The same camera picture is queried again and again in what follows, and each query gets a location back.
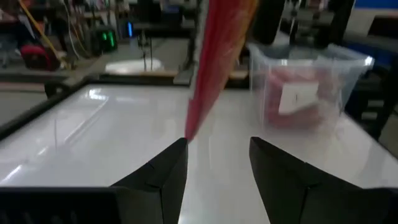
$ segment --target plastic container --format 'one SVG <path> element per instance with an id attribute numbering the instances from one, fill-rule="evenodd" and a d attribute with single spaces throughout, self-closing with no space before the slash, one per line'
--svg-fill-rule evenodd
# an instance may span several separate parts
<path id="1" fill-rule="evenodd" d="M 248 44 L 248 49 L 251 90 L 261 123 L 277 128 L 335 123 L 359 77 L 374 62 L 335 45 L 318 50 Z"/>

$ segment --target white label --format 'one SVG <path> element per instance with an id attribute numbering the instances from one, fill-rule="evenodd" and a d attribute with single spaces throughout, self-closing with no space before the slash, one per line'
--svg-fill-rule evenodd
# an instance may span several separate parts
<path id="1" fill-rule="evenodd" d="M 279 114 L 289 115 L 318 102 L 318 82 L 286 83 L 282 89 Z"/>

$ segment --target red plastic bag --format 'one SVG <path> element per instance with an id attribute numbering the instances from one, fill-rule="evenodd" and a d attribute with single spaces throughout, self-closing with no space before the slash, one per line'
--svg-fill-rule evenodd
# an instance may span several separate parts
<path id="1" fill-rule="evenodd" d="M 192 82 L 194 94 L 185 125 L 185 137 L 189 141 L 195 137 L 234 68 L 256 5 L 256 0 L 208 2 L 199 68 Z"/>

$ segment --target white table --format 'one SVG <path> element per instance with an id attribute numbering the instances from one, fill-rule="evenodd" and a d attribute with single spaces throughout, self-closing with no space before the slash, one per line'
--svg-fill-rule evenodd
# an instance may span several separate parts
<path id="1" fill-rule="evenodd" d="M 2 186 L 109 186 L 183 136 L 186 88 L 89 85 L 0 142 Z M 268 223 L 249 160 L 259 136 L 360 187 L 397 187 L 398 162 L 343 116 L 331 135 L 262 131 L 226 90 L 189 145 L 179 223 Z"/>

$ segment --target concrete floor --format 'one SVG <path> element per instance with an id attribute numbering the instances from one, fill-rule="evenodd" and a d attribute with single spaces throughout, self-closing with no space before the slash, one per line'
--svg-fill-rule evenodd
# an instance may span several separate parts
<path id="1" fill-rule="evenodd" d="M 166 70 L 178 71 L 187 56 L 188 40 L 154 39 L 152 46 L 153 57 L 162 61 Z M 59 71 L 52 73 L 52 75 L 82 77 L 90 73 L 103 72 L 106 64 L 109 62 L 140 58 L 142 58 L 142 50 L 138 48 L 136 41 L 133 40 L 128 44 L 119 45 L 117 52 L 80 62 L 78 69 L 75 71 Z M 23 64 L 18 63 L 7 70 L 0 69 L 0 75 L 9 72 L 31 73 L 32 75 L 43 74 L 43 72 L 30 71 Z M 0 90 L 0 104 L 7 105 L 7 107 L 2 107 L 2 111 L 0 111 L 0 125 L 44 100 L 45 95 L 40 92 L 16 93 Z M 380 143 L 398 157 L 398 138 L 396 137 L 396 133 L 398 133 L 398 116 L 392 115 L 382 132 Z"/>
<path id="2" fill-rule="evenodd" d="M 166 70 L 178 71 L 187 56 L 187 39 L 153 39 L 152 56 L 163 62 Z M 77 69 L 73 71 L 60 70 L 57 72 L 43 72 L 29 70 L 24 66 L 21 59 L 11 61 L 6 69 L 0 68 L 0 75 L 10 73 L 22 73 L 27 75 L 62 75 L 66 77 L 85 76 L 91 73 L 103 72 L 109 62 L 120 60 L 134 60 L 142 58 L 142 50 L 137 45 L 137 40 L 132 39 L 130 43 L 120 44 L 116 52 L 104 54 L 98 58 L 82 59 L 77 64 Z"/>

